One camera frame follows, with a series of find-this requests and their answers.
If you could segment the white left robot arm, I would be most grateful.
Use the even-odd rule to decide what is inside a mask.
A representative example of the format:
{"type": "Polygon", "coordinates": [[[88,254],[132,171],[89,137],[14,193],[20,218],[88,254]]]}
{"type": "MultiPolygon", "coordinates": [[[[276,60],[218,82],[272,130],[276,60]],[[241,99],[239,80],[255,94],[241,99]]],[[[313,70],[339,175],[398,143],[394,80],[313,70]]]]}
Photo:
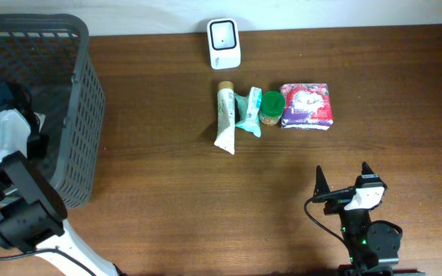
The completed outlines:
{"type": "Polygon", "coordinates": [[[31,164],[46,155],[43,117],[22,85],[0,83],[0,247],[9,261],[39,257],[65,275],[120,275],[75,232],[64,202],[31,164]]]}

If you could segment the green lid jar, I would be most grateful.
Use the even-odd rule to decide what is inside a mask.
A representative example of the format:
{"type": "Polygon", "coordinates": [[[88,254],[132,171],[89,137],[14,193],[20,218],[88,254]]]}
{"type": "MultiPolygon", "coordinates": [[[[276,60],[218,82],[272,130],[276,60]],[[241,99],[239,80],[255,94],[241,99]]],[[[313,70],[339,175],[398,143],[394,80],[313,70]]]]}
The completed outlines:
{"type": "Polygon", "coordinates": [[[276,125],[285,109],[285,98],[277,91],[268,91],[262,95],[259,120],[269,126],[276,125]]]}

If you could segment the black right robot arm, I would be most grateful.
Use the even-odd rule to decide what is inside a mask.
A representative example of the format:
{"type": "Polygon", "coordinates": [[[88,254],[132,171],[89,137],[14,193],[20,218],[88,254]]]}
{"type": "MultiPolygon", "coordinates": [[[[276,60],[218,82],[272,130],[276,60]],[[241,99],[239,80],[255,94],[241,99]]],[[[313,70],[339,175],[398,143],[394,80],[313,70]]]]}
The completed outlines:
{"type": "Polygon", "coordinates": [[[398,251],[403,230],[394,223],[372,221],[370,211],[376,209],[384,197],[387,185],[371,167],[363,162],[361,175],[355,184],[331,191],[320,166],[316,167],[312,203],[323,203],[325,215],[338,215],[341,235],[350,265],[338,269],[340,275],[392,275],[398,264],[398,251]]]}

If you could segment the white shampoo tube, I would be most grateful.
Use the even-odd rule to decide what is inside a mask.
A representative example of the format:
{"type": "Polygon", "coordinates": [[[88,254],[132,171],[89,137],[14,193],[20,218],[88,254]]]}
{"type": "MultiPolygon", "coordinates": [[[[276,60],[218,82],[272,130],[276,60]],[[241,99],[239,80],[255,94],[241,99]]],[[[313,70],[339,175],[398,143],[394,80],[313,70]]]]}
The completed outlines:
{"type": "Polygon", "coordinates": [[[214,145],[235,154],[235,99],[233,83],[222,81],[217,92],[218,126],[214,145]]]}

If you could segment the mint green wipes pack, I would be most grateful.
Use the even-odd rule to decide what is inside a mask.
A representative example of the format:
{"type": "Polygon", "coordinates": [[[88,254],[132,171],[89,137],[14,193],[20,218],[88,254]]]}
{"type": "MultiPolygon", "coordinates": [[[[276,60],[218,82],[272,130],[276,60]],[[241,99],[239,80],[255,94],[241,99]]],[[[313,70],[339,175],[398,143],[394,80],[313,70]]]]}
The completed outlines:
{"type": "Polygon", "coordinates": [[[246,120],[246,97],[242,97],[238,94],[235,95],[237,107],[239,110],[239,121],[236,123],[236,127],[244,129],[247,132],[252,133],[254,136],[260,138],[261,128],[259,125],[259,119],[255,122],[249,122],[246,120]]]}

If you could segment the small teal tissue pack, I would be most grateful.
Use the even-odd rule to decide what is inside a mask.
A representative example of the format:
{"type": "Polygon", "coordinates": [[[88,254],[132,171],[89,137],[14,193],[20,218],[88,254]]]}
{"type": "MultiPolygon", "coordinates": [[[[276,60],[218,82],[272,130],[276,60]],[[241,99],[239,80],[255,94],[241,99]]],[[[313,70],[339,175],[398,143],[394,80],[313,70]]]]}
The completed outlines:
{"type": "Polygon", "coordinates": [[[251,87],[249,95],[246,98],[246,120],[249,122],[257,121],[259,109],[262,102],[262,90],[258,87],[251,87]]]}

